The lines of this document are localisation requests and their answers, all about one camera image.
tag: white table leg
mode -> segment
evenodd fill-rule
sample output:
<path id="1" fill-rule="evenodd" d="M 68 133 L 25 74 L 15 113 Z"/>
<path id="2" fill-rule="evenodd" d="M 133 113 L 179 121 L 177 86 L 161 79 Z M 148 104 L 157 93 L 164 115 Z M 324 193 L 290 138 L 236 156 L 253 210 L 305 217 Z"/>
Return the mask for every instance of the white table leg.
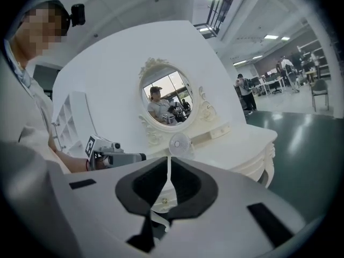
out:
<path id="1" fill-rule="evenodd" d="M 279 80 L 279 86 L 281 87 L 281 90 L 282 90 L 282 93 L 283 93 L 283 87 L 282 87 L 282 84 L 281 84 L 281 81 Z"/>
<path id="2" fill-rule="evenodd" d="M 284 91 L 285 91 L 285 84 L 284 84 L 284 79 L 281 79 L 282 83 L 283 83 L 283 87 L 284 87 Z"/>
<path id="3" fill-rule="evenodd" d="M 265 84 L 263 85 L 264 90 L 265 90 L 265 94 L 268 96 L 268 92 L 267 92 L 267 88 L 265 87 Z"/>

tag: desk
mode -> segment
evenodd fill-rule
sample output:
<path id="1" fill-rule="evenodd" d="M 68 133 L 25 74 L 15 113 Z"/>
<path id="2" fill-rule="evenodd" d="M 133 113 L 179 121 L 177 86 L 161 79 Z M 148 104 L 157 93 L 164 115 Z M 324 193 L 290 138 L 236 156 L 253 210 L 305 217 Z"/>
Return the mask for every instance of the desk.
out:
<path id="1" fill-rule="evenodd" d="M 268 95 L 267 88 L 265 87 L 265 85 L 274 84 L 277 81 L 279 82 L 279 86 L 281 86 L 281 90 L 282 90 L 282 93 L 283 93 L 283 88 L 285 90 L 285 84 L 284 84 L 284 81 L 283 81 L 283 77 L 280 77 L 279 79 L 276 79 L 276 80 L 273 80 L 273 81 L 268 81 L 268 82 L 261 83 L 261 84 L 257 85 L 256 87 L 263 86 L 264 90 L 265 90 L 265 94 Z"/>
<path id="2" fill-rule="evenodd" d="M 306 71 L 305 72 L 305 75 L 307 75 L 307 80 L 308 80 L 308 75 L 310 75 L 311 76 L 311 81 L 309 81 L 308 80 L 308 82 L 309 82 L 309 84 L 311 84 L 311 82 L 314 82 L 314 74 L 316 74 L 317 73 L 317 70 L 312 70 L 312 71 Z"/>

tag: gray floor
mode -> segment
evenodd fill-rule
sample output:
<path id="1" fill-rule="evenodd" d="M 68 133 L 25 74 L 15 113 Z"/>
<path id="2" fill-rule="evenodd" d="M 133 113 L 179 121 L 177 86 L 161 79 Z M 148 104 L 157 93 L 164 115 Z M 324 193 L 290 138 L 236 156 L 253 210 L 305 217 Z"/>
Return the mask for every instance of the gray floor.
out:
<path id="1" fill-rule="evenodd" d="M 327 106 L 325 105 L 325 96 L 317 96 L 315 97 L 317 111 L 314 111 L 309 84 L 301 86 L 299 88 L 300 93 L 293 93 L 291 87 L 286 87 L 284 93 L 271 94 L 268 96 L 255 95 L 257 108 L 260 111 L 324 114 L 333 116 L 332 82 L 329 78 L 325 79 L 325 81 L 328 86 L 329 110 L 327 110 Z"/>
<path id="2" fill-rule="evenodd" d="M 344 166 L 344 120 L 301 113 L 251 114 L 247 123 L 275 130 L 275 176 L 271 191 L 307 222 L 326 213 Z"/>

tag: railing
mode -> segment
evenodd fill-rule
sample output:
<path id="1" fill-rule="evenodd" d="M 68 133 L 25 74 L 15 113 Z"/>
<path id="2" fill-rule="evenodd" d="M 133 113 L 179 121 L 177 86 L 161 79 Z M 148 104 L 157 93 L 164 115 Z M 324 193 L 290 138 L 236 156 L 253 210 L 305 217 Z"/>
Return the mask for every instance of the railing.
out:
<path id="1" fill-rule="evenodd" d="M 217 36 L 232 3 L 233 0 L 211 0 L 206 22 L 194 25 L 196 29 L 204 32 L 202 35 L 205 39 Z"/>

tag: carved decoration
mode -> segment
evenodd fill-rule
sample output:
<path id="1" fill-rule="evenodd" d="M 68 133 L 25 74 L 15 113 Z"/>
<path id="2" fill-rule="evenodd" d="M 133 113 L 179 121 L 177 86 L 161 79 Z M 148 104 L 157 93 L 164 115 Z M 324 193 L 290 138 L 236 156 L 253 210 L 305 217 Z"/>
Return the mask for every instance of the carved decoration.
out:
<path id="1" fill-rule="evenodd" d="M 152 127 L 143 116 L 139 115 L 139 119 L 141 119 L 141 123 L 146 129 L 146 136 L 148 139 L 149 145 L 159 145 L 163 142 L 164 138 L 161 133 L 159 133 L 158 130 L 156 130 L 154 127 Z"/>
<path id="2" fill-rule="evenodd" d="M 145 63 L 145 66 L 141 68 L 141 71 L 139 73 L 139 79 L 143 77 L 143 75 L 152 67 L 155 67 L 160 64 L 168 64 L 168 61 L 166 59 L 154 59 L 154 58 L 148 58 L 148 60 Z"/>
<path id="3" fill-rule="evenodd" d="M 269 148 L 270 148 L 270 156 L 271 156 L 271 158 L 275 157 L 275 145 L 271 143 Z"/>
<path id="4" fill-rule="evenodd" d="M 199 87 L 200 105 L 199 105 L 199 118 L 203 121 L 213 121 L 216 117 L 215 108 L 206 100 L 203 87 Z"/>

